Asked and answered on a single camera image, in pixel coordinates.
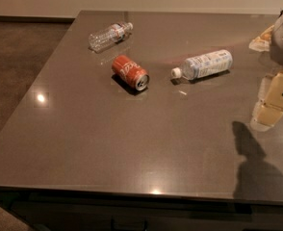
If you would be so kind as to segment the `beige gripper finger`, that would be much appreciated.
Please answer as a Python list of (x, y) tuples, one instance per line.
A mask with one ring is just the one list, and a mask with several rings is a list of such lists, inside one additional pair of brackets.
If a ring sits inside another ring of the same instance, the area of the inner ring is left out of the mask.
[(250, 126), (260, 132), (272, 128), (283, 116), (283, 70), (266, 75), (258, 92)]
[(273, 28), (273, 25), (269, 26), (262, 34), (250, 42), (248, 48), (257, 52), (269, 52)]

